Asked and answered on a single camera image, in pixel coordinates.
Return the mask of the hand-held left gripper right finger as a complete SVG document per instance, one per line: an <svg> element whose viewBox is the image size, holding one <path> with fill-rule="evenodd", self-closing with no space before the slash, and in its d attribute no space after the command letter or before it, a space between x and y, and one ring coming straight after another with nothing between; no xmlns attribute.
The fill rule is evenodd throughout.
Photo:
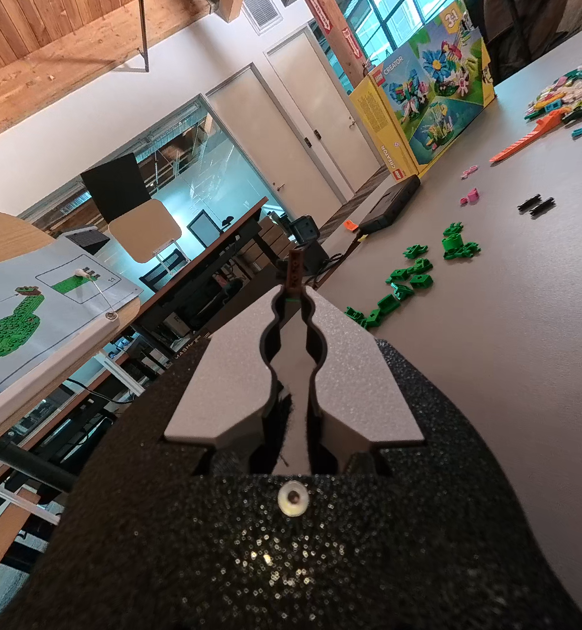
<svg viewBox="0 0 582 630"><path fill-rule="evenodd" d="M312 474L341 474L355 455L424 444L375 337L314 289L302 294L309 377L307 447Z"/></svg>

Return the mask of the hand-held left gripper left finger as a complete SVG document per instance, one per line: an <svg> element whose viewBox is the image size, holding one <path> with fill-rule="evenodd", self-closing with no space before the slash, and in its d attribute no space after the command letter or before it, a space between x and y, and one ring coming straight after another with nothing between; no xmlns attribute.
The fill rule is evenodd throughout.
<svg viewBox="0 0 582 630"><path fill-rule="evenodd" d="M211 335L164 431L168 442L206 447L250 474L273 473L292 409L271 366L286 298L276 285Z"/></svg>

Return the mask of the brown and green brick assembly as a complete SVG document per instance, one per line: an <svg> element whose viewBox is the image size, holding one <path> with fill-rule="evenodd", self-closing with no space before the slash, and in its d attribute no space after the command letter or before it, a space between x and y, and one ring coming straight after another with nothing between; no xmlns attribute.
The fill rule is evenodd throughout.
<svg viewBox="0 0 582 630"><path fill-rule="evenodd" d="M292 249L287 256L287 271L284 283L285 299L287 302L299 303L303 292L303 250Z"/></svg>

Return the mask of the pile of colourful bricks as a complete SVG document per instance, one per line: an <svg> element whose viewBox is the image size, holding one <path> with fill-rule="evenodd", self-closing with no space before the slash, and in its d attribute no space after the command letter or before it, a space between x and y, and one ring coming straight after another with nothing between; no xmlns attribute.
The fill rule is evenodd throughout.
<svg viewBox="0 0 582 630"><path fill-rule="evenodd" d="M534 122L534 137L582 119L582 65L543 88L526 108L524 120Z"/></svg>

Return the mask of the pile of green bricks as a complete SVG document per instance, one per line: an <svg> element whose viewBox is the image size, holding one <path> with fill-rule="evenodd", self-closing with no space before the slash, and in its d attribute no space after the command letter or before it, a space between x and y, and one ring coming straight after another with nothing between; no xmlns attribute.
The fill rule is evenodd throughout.
<svg viewBox="0 0 582 630"><path fill-rule="evenodd" d="M461 222L453 222L443 231L442 254L445 261L471 259L481 253L479 243L464 240L462 232ZM406 248L403 256L411 264L390 272L385 280L389 293L378 300L369 314L349 306L345 309L344 315L363 329L373 329L379 327L386 317L395 312L407 299L416 295L416 292L430 288L434 284L434 279L430 274L433 263L425 257L428 250L427 245L420 243Z"/></svg>

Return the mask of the black monitor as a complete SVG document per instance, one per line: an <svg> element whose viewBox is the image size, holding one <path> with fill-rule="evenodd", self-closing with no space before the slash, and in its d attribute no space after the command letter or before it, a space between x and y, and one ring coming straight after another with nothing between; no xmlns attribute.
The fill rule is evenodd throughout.
<svg viewBox="0 0 582 630"><path fill-rule="evenodd" d="M187 229L201 243L209 248L222 234L223 230L205 211L199 211L187 224Z"/></svg>

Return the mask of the black hard case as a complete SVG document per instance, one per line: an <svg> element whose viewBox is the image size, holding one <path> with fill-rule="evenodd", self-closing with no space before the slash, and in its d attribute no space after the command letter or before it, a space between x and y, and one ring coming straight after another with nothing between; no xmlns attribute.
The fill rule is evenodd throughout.
<svg viewBox="0 0 582 630"><path fill-rule="evenodd" d="M358 225L358 236L373 234L394 224L420 184L420 178L412 175L389 188Z"/></svg>

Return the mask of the instruction booklet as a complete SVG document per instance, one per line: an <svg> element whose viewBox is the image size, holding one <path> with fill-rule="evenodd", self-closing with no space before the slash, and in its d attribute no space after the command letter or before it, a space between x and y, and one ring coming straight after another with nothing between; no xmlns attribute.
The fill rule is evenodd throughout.
<svg viewBox="0 0 582 630"><path fill-rule="evenodd" d="M0 262L0 392L142 292L66 238Z"/></svg>

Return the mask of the black square panel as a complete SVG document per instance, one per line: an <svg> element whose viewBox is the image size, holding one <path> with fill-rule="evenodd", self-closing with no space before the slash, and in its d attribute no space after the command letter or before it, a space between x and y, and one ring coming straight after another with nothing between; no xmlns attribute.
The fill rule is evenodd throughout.
<svg viewBox="0 0 582 630"><path fill-rule="evenodd" d="M152 199L134 153L99 164L80 177L107 224Z"/></svg>

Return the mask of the white door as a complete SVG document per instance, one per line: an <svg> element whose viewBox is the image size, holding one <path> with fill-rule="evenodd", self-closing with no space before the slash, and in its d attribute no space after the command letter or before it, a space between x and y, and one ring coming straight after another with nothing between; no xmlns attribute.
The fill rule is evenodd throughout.
<svg viewBox="0 0 582 630"><path fill-rule="evenodd" d="M323 226L342 202L257 69L242 69L206 98L283 209L295 219L308 215Z"/></svg>
<svg viewBox="0 0 582 630"><path fill-rule="evenodd" d="M333 162L351 192L379 170L351 104L308 27L267 52L269 62L311 130L309 139Z"/></svg>

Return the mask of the orange brick separator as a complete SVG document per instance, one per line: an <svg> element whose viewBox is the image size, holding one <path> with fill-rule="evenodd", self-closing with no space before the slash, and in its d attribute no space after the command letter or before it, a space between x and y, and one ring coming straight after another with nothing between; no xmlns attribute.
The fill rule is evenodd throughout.
<svg viewBox="0 0 582 630"><path fill-rule="evenodd" d="M503 149L499 154L492 157L489 160L489 163L496 164L498 162L502 162L521 151L526 146L533 144L536 140L558 127L562 123L563 118L570 112L570 107L562 107L542 116L536 120L536 126L531 132L508 146L506 149Z"/></svg>

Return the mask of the colourful toy box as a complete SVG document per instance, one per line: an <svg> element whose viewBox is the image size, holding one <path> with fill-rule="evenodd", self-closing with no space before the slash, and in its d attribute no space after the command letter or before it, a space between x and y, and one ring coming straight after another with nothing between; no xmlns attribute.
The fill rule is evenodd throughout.
<svg viewBox="0 0 582 630"><path fill-rule="evenodd" d="M453 1L369 71L350 100L396 181L419 176L495 98L490 56Z"/></svg>

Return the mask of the black ceiling rod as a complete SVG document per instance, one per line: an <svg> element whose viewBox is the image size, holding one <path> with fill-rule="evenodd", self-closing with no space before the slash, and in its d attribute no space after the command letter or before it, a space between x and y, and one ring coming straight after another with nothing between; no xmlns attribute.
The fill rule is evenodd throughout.
<svg viewBox="0 0 582 630"><path fill-rule="evenodd" d="M109 70L123 68L124 72L149 73L148 28L145 1L123 2L109 13L111 26L111 61ZM129 67L127 62L141 57L143 66Z"/></svg>

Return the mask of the wooden post with red signs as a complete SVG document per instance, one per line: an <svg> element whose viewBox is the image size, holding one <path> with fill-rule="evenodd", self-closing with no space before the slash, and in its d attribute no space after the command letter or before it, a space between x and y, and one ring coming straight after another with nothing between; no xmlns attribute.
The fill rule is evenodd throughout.
<svg viewBox="0 0 582 630"><path fill-rule="evenodd" d="M366 76L367 59L337 1L305 1L345 75L355 89Z"/></svg>

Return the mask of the wall vent grille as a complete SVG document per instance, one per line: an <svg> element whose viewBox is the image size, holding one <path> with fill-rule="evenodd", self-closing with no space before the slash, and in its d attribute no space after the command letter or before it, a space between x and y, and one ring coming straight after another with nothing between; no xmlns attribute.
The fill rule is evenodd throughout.
<svg viewBox="0 0 582 630"><path fill-rule="evenodd" d="M243 1L242 10L257 35L263 35L283 20L273 1Z"/></svg>

